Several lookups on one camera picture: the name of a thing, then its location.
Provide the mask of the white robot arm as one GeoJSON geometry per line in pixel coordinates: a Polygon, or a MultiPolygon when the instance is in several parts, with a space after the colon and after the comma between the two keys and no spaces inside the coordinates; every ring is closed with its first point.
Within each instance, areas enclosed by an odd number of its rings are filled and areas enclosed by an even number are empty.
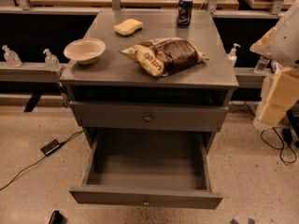
{"type": "Polygon", "coordinates": [[[299,100],[299,1],[251,47],[250,51],[269,56],[281,65],[267,75],[262,85],[253,126],[258,130],[277,126],[299,100]]]}

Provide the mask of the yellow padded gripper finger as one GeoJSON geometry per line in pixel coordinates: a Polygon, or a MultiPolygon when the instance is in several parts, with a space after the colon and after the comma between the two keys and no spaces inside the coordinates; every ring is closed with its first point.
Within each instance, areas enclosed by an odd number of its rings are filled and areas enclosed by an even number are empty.
{"type": "Polygon", "coordinates": [[[299,69],[288,68],[280,71],[275,77],[266,98],[268,104],[285,110],[292,108],[299,100],[299,69]]]}
{"type": "Polygon", "coordinates": [[[253,120],[257,130],[270,129],[278,125],[285,117],[286,111],[275,105],[259,103],[253,120]]]}

